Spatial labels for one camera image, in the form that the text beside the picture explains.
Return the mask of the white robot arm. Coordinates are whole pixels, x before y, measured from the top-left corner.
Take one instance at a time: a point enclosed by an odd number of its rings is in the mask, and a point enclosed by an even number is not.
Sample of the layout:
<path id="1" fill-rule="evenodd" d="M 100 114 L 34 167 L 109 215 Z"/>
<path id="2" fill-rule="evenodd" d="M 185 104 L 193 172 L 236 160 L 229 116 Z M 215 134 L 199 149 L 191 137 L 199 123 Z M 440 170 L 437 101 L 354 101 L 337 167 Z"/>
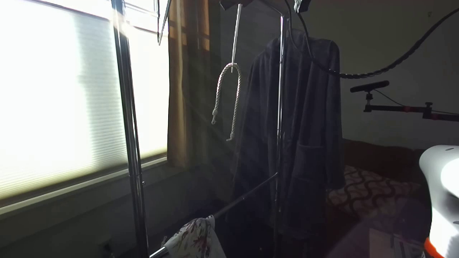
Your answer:
<path id="1" fill-rule="evenodd" d="M 459 258 L 459 146 L 432 146 L 419 166 L 430 196 L 429 242 L 442 258 Z"/>

